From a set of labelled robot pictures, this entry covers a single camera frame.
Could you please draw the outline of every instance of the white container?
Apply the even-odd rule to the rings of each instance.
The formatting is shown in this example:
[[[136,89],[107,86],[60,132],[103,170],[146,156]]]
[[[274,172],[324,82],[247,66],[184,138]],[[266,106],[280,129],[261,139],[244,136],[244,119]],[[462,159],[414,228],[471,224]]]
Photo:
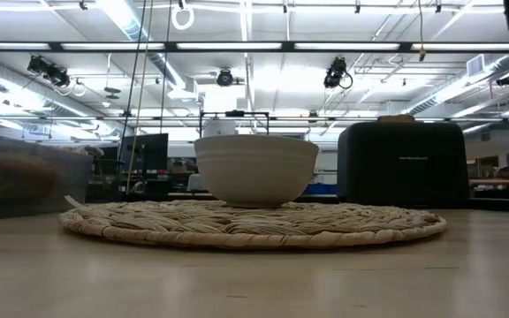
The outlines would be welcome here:
[[[242,208],[278,208],[300,196],[319,150],[304,140],[260,135],[201,138],[194,148],[206,189]]]

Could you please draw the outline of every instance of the black monitor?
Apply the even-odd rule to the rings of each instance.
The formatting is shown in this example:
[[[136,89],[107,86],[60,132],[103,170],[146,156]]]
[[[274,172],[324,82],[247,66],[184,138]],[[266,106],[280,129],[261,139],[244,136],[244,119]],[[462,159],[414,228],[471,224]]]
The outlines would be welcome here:
[[[122,171],[129,171],[134,137],[123,138],[121,149]],[[168,133],[137,136],[134,143],[134,158],[132,170],[167,170],[168,168]]]

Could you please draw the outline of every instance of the wooden table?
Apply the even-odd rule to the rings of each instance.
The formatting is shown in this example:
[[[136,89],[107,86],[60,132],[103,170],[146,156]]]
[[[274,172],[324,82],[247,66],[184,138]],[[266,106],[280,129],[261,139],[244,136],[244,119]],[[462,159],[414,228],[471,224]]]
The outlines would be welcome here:
[[[509,213],[449,210],[442,236],[344,251],[192,251],[0,221],[0,318],[508,317]]]
[[[470,179],[472,186],[509,186],[509,179]]]

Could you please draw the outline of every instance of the ceiling pipe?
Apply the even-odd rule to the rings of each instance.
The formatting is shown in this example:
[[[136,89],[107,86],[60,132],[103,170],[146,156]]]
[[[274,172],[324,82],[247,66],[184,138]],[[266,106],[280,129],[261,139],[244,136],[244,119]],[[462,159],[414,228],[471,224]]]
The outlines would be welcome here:
[[[496,98],[489,99],[486,102],[481,102],[479,104],[476,104],[475,106],[468,107],[460,112],[457,112],[453,114],[451,117],[462,117],[462,114],[468,114],[469,116],[476,113],[477,111],[483,110],[489,106],[498,105],[502,102],[509,101],[509,92],[504,93],[503,95],[500,95]]]
[[[476,0],[471,0],[470,2],[465,4],[462,8],[460,8],[460,10],[454,16],[452,16],[452,18],[449,21],[447,21],[447,23],[445,23],[444,26],[442,26],[435,34],[431,35],[429,40],[430,41],[436,40],[437,37],[439,37],[439,35],[443,34],[443,32],[445,32],[445,31],[447,31],[447,29],[449,27],[454,25],[462,16],[464,16],[468,11],[470,11],[473,8],[473,6],[475,5],[475,3],[476,3]],[[384,77],[381,81],[384,83],[387,80],[389,80],[392,76],[394,76],[394,74],[397,71],[401,70],[407,64],[407,62],[409,62],[411,59],[412,59],[411,57],[407,57],[404,61],[402,61],[401,64],[394,67],[394,69],[388,75],[386,75],[386,77]]]
[[[135,6],[131,0],[95,0],[110,19],[119,27],[125,36],[137,42],[141,40],[144,43],[147,40],[153,41],[152,36],[146,32],[146,28],[141,25],[141,21],[136,13]],[[162,53],[147,53],[148,60],[156,66],[158,71],[166,77],[168,84],[172,88],[184,89],[186,82],[179,72],[166,60],[166,55]]]
[[[459,75],[448,81],[447,84],[443,84],[439,88],[436,88],[435,92],[432,92],[427,97],[421,96],[412,100],[409,105],[401,111],[401,113],[416,115],[424,110],[464,94],[481,83],[497,80],[508,72],[509,55],[499,58],[496,62],[491,63],[490,66],[485,67],[485,71],[483,73],[472,78],[468,76],[466,71],[461,72]]]
[[[79,102],[75,102],[73,99],[62,96],[52,89],[45,87],[42,84],[37,83],[31,79],[24,77],[6,67],[0,65],[0,85],[2,81],[6,81],[11,83],[12,85],[18,87],[24,87],[24,90],[32,93],[34,96],[38,97],[43,102],[51,102],[59,109],[68,110],[72,114],[80,117],[102,117],[105,116],[101,112],[94,110],[91,107],[88,107]],[[123,125],[117,122],[110,122],[108,125],[112,128],[122,130]]]

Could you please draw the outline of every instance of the woven placemat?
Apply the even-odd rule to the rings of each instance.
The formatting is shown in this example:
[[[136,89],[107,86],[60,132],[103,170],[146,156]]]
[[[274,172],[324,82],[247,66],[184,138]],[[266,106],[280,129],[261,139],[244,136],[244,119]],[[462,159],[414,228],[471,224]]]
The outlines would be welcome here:
[[[68,230],[147,245],[333,248],[425,238],[447,222],[427,211],[343,203],[232,208],[221,201],[106,203],[60,215]]]

